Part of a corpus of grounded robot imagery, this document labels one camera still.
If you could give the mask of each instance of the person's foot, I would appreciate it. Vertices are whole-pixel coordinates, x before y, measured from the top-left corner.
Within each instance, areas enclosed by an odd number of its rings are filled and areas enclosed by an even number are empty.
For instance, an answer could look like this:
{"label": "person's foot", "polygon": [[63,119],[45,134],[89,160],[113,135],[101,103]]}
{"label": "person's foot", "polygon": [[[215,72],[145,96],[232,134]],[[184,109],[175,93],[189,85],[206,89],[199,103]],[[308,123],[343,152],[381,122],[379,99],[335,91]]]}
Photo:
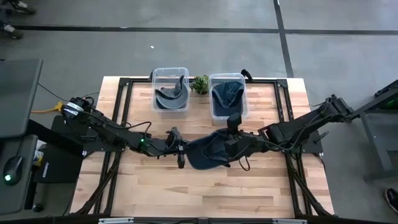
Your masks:
{"label": "person's foot", "polygon": [[3,31],[6,35],[14,39],[21,39],[24,36],[24,33],[20,30],[13,28],[10,24],[4,23],[0,27],[0,31]]}
{"label": "person's foot", "polygon": [[36,14],[37,12],[34,7],[28,6],[28,4],[24,3],[23,1],[17,1],[15,3],[11,2],[11,5],[14,7],[15,10],[22,11],[30,15]]}
{"label": "person's foot", "polygon": [[389,206],[398,213],[398,192],[395,189],[387,189],[384,192],[384,196]]}

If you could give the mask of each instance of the plastic storage bin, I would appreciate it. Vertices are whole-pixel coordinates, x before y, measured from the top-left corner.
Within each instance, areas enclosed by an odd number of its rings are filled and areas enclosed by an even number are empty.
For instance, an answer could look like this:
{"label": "plastic storage bin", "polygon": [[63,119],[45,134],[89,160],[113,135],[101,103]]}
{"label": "plastic storage bin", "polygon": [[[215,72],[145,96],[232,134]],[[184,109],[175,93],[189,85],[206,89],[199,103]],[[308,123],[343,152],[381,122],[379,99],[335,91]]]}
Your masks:
{"label": "plastic storage bin", "polygon": [[[178,109],[163,109],[159,108],[156,103],[155,90],[164,88],[173,88],[181,76],[183,78],[183,88],[188,88],[188,99],[185,105]],[[189,107],[189,72],[186,68],[157,68],[152,74],[152,110],[160,113],[164,112],[184,112]]]}
{"label": "plastic storage bin", "polygon": [[229,118],[229,116],[217,116],[215,115],[214,111],[214,99],[212,95],[212,91],[214,86],[225,83],[225,82],[231,82],[231,81],[236,81],[240,82],[243,84],[244,91],[242,94],[242,120],[244,118],[247,118],[249,114],[249,103],[248,103],[248,98],[247,98],[247,93],[246,93],[246,83],[244,81],[243,75],[240,73],[224,73],[224,74],[212,74],[209,76],[209,97],[210,97],[210,113],[211,117],[213,118],[213,124],[215,125],[226,125],[226,120]]}

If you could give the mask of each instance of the small potted plant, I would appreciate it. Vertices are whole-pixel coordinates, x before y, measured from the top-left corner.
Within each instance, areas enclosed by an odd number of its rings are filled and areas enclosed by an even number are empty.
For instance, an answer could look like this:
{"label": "small potted plant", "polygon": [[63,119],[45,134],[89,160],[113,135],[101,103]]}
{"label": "small potted plant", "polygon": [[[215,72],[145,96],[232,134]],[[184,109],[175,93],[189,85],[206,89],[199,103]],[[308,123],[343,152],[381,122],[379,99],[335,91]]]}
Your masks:
{"label": "small potted plant", "polygon": [[190,84],[190,88],[201,95],[207,94],[209,90],[209,77],[207,75],[195,77],[193,83]]}

